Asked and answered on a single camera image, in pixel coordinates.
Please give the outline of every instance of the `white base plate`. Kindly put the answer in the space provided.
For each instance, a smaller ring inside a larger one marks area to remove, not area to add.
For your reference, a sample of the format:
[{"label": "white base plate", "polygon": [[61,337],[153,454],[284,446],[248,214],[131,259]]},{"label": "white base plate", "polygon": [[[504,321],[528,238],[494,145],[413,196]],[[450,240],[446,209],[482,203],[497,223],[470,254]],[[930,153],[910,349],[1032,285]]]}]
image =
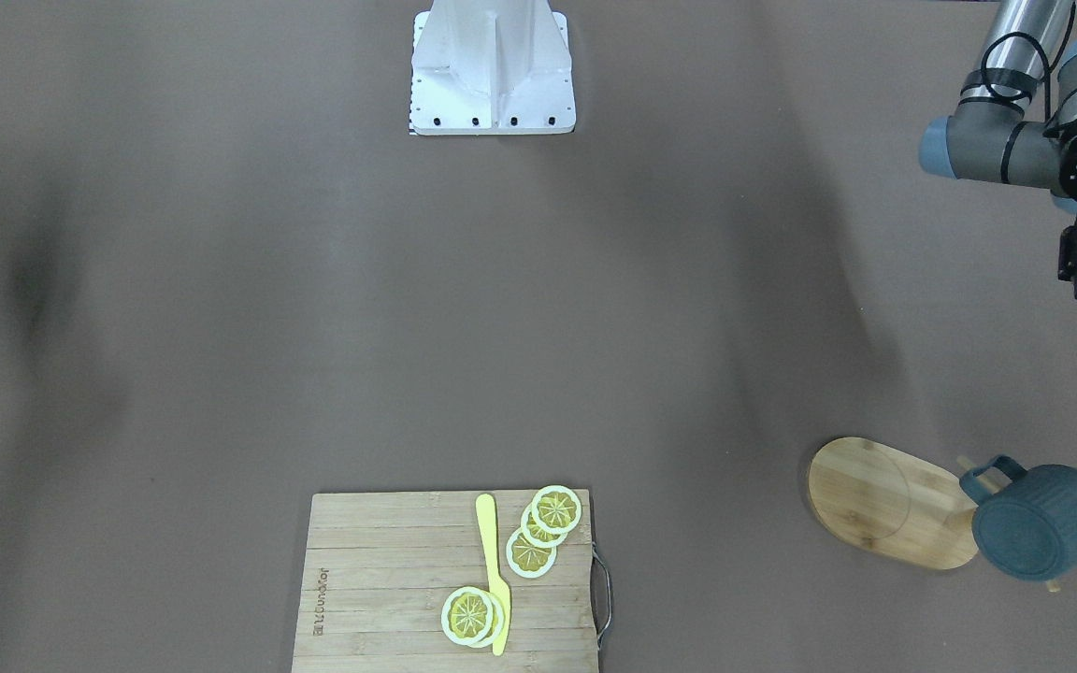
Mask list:
[{"label": "white base plate", "polygon": [[[415,46],[430,12],[415,17]],[[568,44],[568,17],[551,12]],[[576,128],[576,97],[571,73],[531,75],[501,102],[501,120],[492,124],[488,96],[460,88],[451,75],[444,82],[415,72],[410,81],[409,131],[416,136],[540,136]]]}]

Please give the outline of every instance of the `mug handle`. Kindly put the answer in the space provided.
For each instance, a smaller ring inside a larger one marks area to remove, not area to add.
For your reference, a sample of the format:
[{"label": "mug handle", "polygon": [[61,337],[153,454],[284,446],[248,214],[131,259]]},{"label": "mug handle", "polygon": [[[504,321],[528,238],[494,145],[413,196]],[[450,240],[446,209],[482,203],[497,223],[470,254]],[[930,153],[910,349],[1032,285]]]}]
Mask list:
[{"label": "mug handle", "polygon": [[1029,469],[1021,467],[1017,461],[1004,454],[993,457],[991,463],[980,464],[979,467],[968,469],[962,478],[959,478],[959,486],[962,487],[963,493],[970,495],[970,500],[974,500],[975,504],[983,504],[983,501],[991,497],[991,491],[988,490],[987,486],[980,485],[978,477],[993,467],[1003,472],[1004,477],[1008,477],[1012,481],[1017,481],[1018,478],[1030,473]]}]

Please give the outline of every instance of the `gray table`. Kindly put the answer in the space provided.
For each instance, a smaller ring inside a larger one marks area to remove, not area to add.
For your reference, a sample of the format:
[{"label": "gray table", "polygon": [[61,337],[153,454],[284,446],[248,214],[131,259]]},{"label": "gray table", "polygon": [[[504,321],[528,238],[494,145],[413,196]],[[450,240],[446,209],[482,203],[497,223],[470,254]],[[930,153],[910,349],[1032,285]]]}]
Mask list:
[{"label": "gray table", "polygon": [[590,487],[603,670],[1077,670],[802,497],[1077,461],[1048,195],[915,165],[990,3],[590,3],[569,137],[406,134],[423,1],[0,1],[0,670],[288,670],[310,495]]}]

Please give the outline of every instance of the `blue mug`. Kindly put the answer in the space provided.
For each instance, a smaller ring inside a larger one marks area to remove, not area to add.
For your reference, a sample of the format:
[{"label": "blue mug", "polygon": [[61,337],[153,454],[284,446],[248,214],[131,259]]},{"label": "blue mug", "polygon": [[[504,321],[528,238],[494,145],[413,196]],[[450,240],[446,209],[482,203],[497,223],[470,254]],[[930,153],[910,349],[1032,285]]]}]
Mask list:
[{"label": "blue mug", "polygon": [[[997,468],[1011,482],[993,494],[978,477]],[[963,492],[979,504],[971,531],[983,557],[1018,579],[1044,583],[1077,565],[1077,469],[1025,469],[1009,457],[963,474]]]}]

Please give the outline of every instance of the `black cable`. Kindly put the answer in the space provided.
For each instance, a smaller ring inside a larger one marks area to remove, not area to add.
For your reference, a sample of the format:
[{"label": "black cable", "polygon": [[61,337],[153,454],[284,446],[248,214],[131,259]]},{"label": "black cable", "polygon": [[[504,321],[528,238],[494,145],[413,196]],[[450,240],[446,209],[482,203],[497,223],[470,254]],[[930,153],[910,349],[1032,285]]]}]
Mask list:
[{"label": "black cable", "polygon": [[1005,96],[1004,94],[1001,94],[999,90],[995,89],[995,84],[992,84],[992,82],[988,80],[988,60],[991,59],[992,52],[994,52],[997,47],[999,47],[999,45],[1003,44],[1004,42],[1008,42],[1009,39],[1017,39],[1017,38],[1024,39],[1025,42],[1029,42],[1033,46],[1033,50],[1038,55],[1038,58],[1041,59],[1043,75],[1041,80],[1039,80],[1038,82],[1039,84],[1045,86],[1046,123],[1047,124],[1050,123],[1050,117],[1051,117],[1050,76],[1052,75],[1052,72],[1054,72],[1054,68],[1059,67],[1061,56],[1063,56],[1063,53],[1066,51],[1066,44],[1069,42],[1069,33],[1072,33],[1072,30],[1074,29],[1074,10],[1076,10],[1076,8],[1074,8],[1074,4],[1069,5],[1069,17],[1066,20],[1066,30],[1063,33],[1063,41],[1061,41],[1061,46],[1059,46],[1059,54],[1054,56],[1054,60],[1052,60],[1052,64],[1050,62],[1050,56],[1046,54],[1045,47],[1041,46],[1041,42],[1038,42],[1038,39],[1033,38],[1033,36],[1031,36],[1029,32],[1022,32],[1020,30],[1015,30],[1012,32],[999,36],[998,39],[995,39],[995,42],[992,42],[991,44],[988,45],[987,50],[983,50],[983,57],[981,60],[979,60],[979,80],[980,82],[982,82],[984,88],[988,89],[988,94],[991,95],[992,98],[998,99],[998,101],[1013,102],[1013,101],[1020,101],[1021,98],[1025,98],[1025,96],[1027,96],[1024,93],[1024,90],[1021,90],[1021,93],[1018,93],[1013,96]]}]

